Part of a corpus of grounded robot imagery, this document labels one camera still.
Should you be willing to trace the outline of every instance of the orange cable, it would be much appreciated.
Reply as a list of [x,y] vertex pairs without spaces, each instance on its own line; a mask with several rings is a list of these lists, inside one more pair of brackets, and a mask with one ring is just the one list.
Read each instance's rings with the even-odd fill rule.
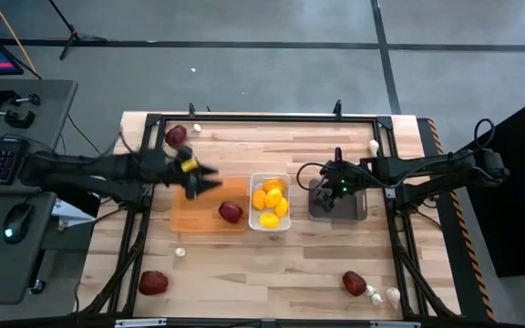
[[34,63],[32,63],[32,59],[30,59],[30,57],[27,55],[27,52],[26,52],[26,50],[24,49],[24,46],[22,46],[22,43],[19,42],[19,39],[18,39],[17,36],[15,35],[14,29],[11,28],[11,26],[10,26],[9,23],[7,22],[7,19],[5,19],[4,13],[2,13],[1,10],[0,10],[0,16],[1,16],[1,18],[4,20],[4,23],[5,23],[5,25],[7,26],[7,29],[9,30],[9,32],[11,32],[11,35],[14,37],[15,42],[17,43],[17,45],[19,46],[19,48],[20,48],[20,49],[22,50],[22,52],[24,53],[24,56],[25,56],[26,59],[27,59],[27,63],[29,63],[29,66],[31,66],[32,69],[34,70],[34,72],[37,73],[37,71],[36,71],[36,67],[34,66]]

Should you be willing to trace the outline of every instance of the black panel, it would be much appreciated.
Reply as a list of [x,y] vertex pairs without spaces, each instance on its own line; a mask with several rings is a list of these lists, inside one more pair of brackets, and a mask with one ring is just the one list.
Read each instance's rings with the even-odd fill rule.
[[496,274],[525,275],[525,108],[496,126],[489,146],[501,154],[511,177],[498,188],[468,187],[468,193]]

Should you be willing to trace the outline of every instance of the computer mouse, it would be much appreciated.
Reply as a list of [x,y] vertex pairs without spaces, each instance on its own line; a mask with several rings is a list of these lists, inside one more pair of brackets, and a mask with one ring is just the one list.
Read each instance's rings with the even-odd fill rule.
[[21,203],[14,205],[4,220],[4,241],[6,243],[19,243],[27,234],[27,226],[32,217],[34,205]]

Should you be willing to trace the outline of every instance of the black floor stripe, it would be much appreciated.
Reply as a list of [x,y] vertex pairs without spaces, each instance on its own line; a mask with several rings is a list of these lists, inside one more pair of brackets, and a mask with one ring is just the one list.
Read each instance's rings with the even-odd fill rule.
[[523,45],[417,45],[388,44],[389,50],[412,51],[486,51],[486,52],[525,52]]
[[384,31],[382,13],[380,13],[380,5],[378,4],[378,0],[371,0],[370,2],[372,4],[372,13],[374,14],[374,23],[376,24],[376,36],[378,37],[378,44],[380,45],[380,57],[382,58],[382,69],[384,70],[384,82],[386,83],[386,91],[388,92],[390,111],[393,115],[400,115],[400,103],[398,102],[392,64],[390,63],[390,54],[388,53],[386,44],[386,33]]
[[[21,40],[24,46],[64,46],[66,40]],[[4,46],[15,46],[14,39],[0,39]],[[376,50],[376,43],[346,42],[232,42],[232,41],[80,41],[73,46],[154,47],[154,48],[241,48],[241,49],[349,49]]]

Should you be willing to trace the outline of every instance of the gray desk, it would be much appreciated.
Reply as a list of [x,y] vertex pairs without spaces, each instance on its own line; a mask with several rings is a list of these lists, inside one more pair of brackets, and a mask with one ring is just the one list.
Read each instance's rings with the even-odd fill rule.
[[[28,110],[36,113],[36,119],[28,129],[11,128],[0,118],[0,137],[13,133],[38,140],[54,149],[74,99],[77,83],[62,80],[0,79],[0,90],[5,89],[13,89],[22,97],[37,93],[42,104],[39,107],[23,104],[16,108],[22,115]],[[28,144],[28,151],[42,147]],[[23,202],[36,191],[37,188],[23,186],[18,179],[10,186],[0,186],[0,304],[15,304],[23,300],[56,194],[43,192],[29,200],[35,205],[35,211],[29,222],[28,233],[21,242],[9,245],[3,241],[3,221],[12,206]]]

